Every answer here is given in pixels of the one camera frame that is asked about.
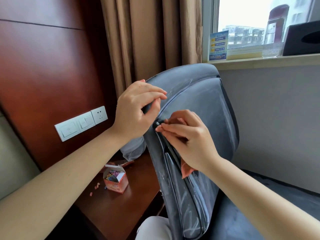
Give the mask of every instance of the window sill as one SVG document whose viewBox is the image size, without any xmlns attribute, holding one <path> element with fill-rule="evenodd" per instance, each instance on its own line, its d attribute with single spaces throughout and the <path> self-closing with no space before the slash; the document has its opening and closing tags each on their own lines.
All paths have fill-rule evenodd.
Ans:
<svg viewBox="0 0 320 240">
<path fill-rule="evenodd" d="M 320 54 L 279 56 L 276 58 L 259 57 L 238 60 L 210 61 L 206 63 L 214 65 L 218 69 L 218 71 L 253 68 L 311 66 L 320 65 Z"/>
</svg>

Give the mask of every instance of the hand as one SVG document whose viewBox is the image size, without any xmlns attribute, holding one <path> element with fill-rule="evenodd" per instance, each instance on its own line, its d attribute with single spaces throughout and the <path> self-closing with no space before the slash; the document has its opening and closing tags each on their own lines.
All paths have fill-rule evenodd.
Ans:
<svg viewBox="0 0 320 240">
<path fill-rule="evenodd" d="M 166 91 L 145 83 L 131 84 L 119 97 L 112 129 L 127 141 L 142 136 L 154 122 L 160 111 L 160 102 L 167 98 Z M 142 108 L 152 103 L 144 114 Z"/>
<path fill-rule="evenodd" d="M 205 171 L 215 159 L 220 159 L 210 132 L 196 113 L 174 112 L 156 128 L 192 168 Z"/>
</svg>

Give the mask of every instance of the informational card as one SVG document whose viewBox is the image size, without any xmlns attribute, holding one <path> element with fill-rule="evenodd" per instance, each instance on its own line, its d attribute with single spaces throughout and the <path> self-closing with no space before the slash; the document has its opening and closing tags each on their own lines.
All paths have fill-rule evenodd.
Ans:
<svg viewBox="0 0 320 240">
<path fill-rule="evenodd" d="M 209 61 L 226 60 L 228 48 L 228 34 L 228 30 L 210 34 Z"/>
</svg>

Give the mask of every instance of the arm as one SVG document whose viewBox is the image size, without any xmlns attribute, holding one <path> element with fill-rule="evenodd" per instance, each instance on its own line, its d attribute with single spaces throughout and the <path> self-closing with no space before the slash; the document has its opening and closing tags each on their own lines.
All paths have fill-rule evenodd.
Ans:
<svg viewBox="0 0 320 240">
<path fill-rule="evenodd" d="M 187 125 L 170 124 L 178 118 Z M 187 164 L 214 181 L 266 239 L 320 239 L 318 220 L 218 155 L 208 129 L 195 113 L 174 112 L 169 124 L 156 130 Z M 180 137 L 188 141 L 183 143 Z"/>
<path fill-rule="evenodd" d="M 144 80 L 133 83 L 119 97 L 110 129 L 0 202 L 0 239 L 45 239 L 114 153 L 147 131 L 165 94 Z"/>
</svg>

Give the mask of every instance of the glass pane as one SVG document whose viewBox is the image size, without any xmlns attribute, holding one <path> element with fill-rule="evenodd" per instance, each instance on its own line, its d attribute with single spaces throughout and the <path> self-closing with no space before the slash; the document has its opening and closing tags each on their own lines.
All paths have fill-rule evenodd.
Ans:
<svg viewBox="0 0 320 240">
<path fill-rule="evenodd" d="M 229 30 L 228 49 L 284 41 L 292 24 L 307 21 L 312 0 L 220 0 L 218 32 Z"/>
</svg>

